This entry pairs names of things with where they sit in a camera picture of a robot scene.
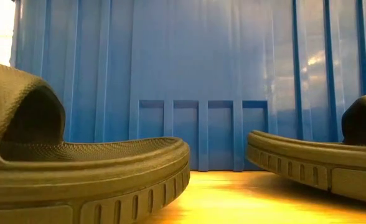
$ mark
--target olive green slide sandal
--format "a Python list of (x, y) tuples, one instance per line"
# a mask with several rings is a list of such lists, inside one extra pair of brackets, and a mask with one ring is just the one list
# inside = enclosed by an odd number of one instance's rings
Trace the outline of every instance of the olive green slide sandal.
[(300, 141), (253, 131), (246, 156), (296, 182), (366, 202), (366, 96), (342, 116), (343, 142)]
[(189, 183), (181, 139), (69, 143), (64, 120), (46, 82), (0, 65), (0, 224), (134, 223)]

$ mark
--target wooden floor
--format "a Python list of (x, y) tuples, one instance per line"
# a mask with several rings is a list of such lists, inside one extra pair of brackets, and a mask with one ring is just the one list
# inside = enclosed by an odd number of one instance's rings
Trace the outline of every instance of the wooden floor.
[(192, 172), (183, 194), (140, 224), (366, 223), (366, 203), (269, 172)]

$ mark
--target textured strap lining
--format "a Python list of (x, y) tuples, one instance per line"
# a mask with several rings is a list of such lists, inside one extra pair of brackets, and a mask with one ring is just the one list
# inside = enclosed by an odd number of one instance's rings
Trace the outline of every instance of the textured strap lining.
[(61, 142), (64, 110), (39, 77), (0, 65), (0, 142)]
[(344, 143), (366, 145), (366, 95), (356, 100), (342, 116)]
[(0, 155), (7, 161), (66, 162), (99, 161), (147, 155), (154, 157), (176, 148), (181, 141), (173, 138), (141, 139), (100, 144), (16, 144), (3, 141)]

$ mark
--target vertical ridge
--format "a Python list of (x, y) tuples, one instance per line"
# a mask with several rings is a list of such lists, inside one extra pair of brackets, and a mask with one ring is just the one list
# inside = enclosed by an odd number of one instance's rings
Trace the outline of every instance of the vertical ridge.
[(134, 48), (134, 43), (137, 39), (137, 30), (134, 23), (138, 19), (138, 13), (136, 13), (137, 1), (133, 1), (132, 8), (132, 40), (131, 40), (131, 61), (130, 61), (130, 96), (129, 96), (129, 129), (128, 137), (130, 140), (137, 139), (139, 137), (139, 96), (136, 83), (139, 83), (139, 75), (137, 74), (137, 68), (134, 65), (134, 59), (139, 57), (137, 50)]
[(70, 16), (68, 20), (68, 42), (65, 62), (65, 80), (63, 104), (65, 108), (65, 131), (64, 139), (71, 141), (73, 94), (75, 91), (75, 77), (78, 74), (78, 56), (80, 51), (80, 24), (82, 10), (81, 0), (70, 1)]
[(315, 186), (319, 185), (319, 172), (317, 167), (313, 167), (313, 184)]
[(183, 185), (185, 185), (185, 182), (186, 182), (186, 180), (185, 180), (185, 174), (182, 174), (182, 183), (183, 183)]
[(296, 1), (292, 1), (293, 11), (293, 62), (294, 62), (294, 86), (295, 86), (295, 102), (296, 102), (296, 117), (298, 119), (298, 139), (304, 139), (303, 127), (303, 106), (302, 106), (302, 86), (301, 86), (301, 70), (299, 64), (299, 44), (298, 44), (298, 9)]
[(164, 102), (164, 136), (173, 136), (173, 100)]
[(304, 181), (305, 180), (305, 166), (303, 164), (301, 164), (299, 175), (300, 175), (301, 181)]
[(49, 17), (50, 17), (50, 4), (49, 0), (37, 0), (36, 5), (36, 29), (34, 39), (34, 52), (33, 62), (31, 62), (31, 72), (34, 75), (40, 76), (44, 79), (44, 63), (47, 62), (47, 34), (49, 33)]
[(338, 141), (342, 141), (342, 121), (341, 117), (345, 113), (345, 79), (347, 77), (344, 76), (351, 76), (351, 74), (343, 74), (346, 69), (342, 69), (342, 67), (346, 67), (345, 65), (345, 49), (342, 49), (342, 38), (346, 38), (345, 32), (342, 33), (342, 1), (330, 1), (329, 2), (329, 24), (330, 24), (330, 37), (331, 37), (331, 59), (332, 59), (332, 69), (334, 71), (334, 89), (335, 89), (335, 106), (337, 111), (337, 135)]
[(173, 198), (177, 197), (177, 183), (176, 178), (173, 178)]
[(121, 222), (121, 201), (117, 200), (114, 205), (114, 224)]
[(182, 179), (182, 191), (184, 190), (184, 186), (185, 186), (185, 183), (184, 183), (184, 174), (181, 174), (181, 179)]
[(132, 198), (132, 219), (136, 220), (138, 218), (138, 210), (139, 210), (139, 197), (135, 195)]
[(337, 101), (336, 88), (334, 78), (334, 63), (332, 61), (331, 46), (331, 23), (330, 23), (330, 5), (329, 0), (324, 0), (324, 41), (326, 45), (326, 72), (327, 86), (329, 92), (329, 109), (330, 109), (330, 129), (332, 132), (332, 142), (338, 142), (338, 118), (337, 118)]
[(209, 170), (209, 143), (208, 143), (208, 101), (199, 102), (199, 171)]
[(270, 156), (270, 155), (268, 155), (268, 161), (267, 161), (267, 163), (266, 163), (266, 167), (267, 167), (267, 168), (270, 168), (270, 162), (271, 162), (271, 156)]
[(187, 185), (190, 182), (190, 167), (186, 168), (185, 175), (187, 177), (187, 182), (186, 182), (186, 185)]
[(263, 152), (260, 152), (260, 155), (259, 155), (259, 164), (263, 164)]
[(94, 224), (101, 224), (101, 210), (102, 210), (101, 204), (96, 205), (95, 211), (94, 211), (95, 215), (93, 216), (94, 217), (94, 221), (93, 221)]
[(366, 46), (365, 46), (365, 28), (364, 28), (364, 9), (363, 0), (357, 0), (357, 36), (359, 48), (359, 70), (362, 94), (366, 95)]
[(266, 64), (267, 72), (267, 132), (270, 134), (278, 134), (278, 122), (277, 122), (277, 111), (276, 111), (276, 95), (273, 86), (275, 85), (275, 75), (276, 75), (276, 59), (275, 59), (275, 25), (274, 25), (274, 15), (273, 15), (273, 2), (268, 1), (268, 15), (267, 18), (269, 25), (271, 27), (271, 37), (266, 36), (263, 42), (265, 54), (264, 60)]
[(288, 162), (288, 175), (290, 177), (293, 176), (293, 163), (292, 162)]
[(162, 192), (163, 192), (163, 206), (166, 205), (166, 201), (167, 201), (167, 198), (166, 198), (166, 184), (163, 185), (163, 188), (162, 188)]
[(95, 141), (105, 140), (105, 107), (110, 61), (111, 0), (101, 0), (100, 43), (96, 91)]
[(148, 192), (148, 212), (153, 212), (153, 206), (154, 206), (154, 191), (151, 189)]
[(235, 73), (233, 90), (233, 170), (243, 171), (245, 161), (245, 150), (243, 142), (243, 100), (242, 83), (240, 69), (240, 1), (231, 1), (230, 11), (230, 67), (232, 73)]
[(277, 159), (277, 172), (281, 172), (281, 159), (280, 158), (278, 158)]
[(42, 78), (47, 77), (47, 63), (49, 55), (46, 53), (49, 51), (49, 29), (50, 29), (50, 0), (46, 0), (45, 3), (45, 27), (43, 29), (43, 45), (42, 45), (42, 67), (40, 68), (40, 75)]

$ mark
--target bin wall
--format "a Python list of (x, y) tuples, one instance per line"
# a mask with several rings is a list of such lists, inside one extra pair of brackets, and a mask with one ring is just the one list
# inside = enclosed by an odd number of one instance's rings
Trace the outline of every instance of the bin wall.
[(366, 0), (17, 0), (12, 65), (46, 79), (65, 139), (179, 136), (194, 170), (253, 170), (260, 129), (340, 141), (366, 94)]

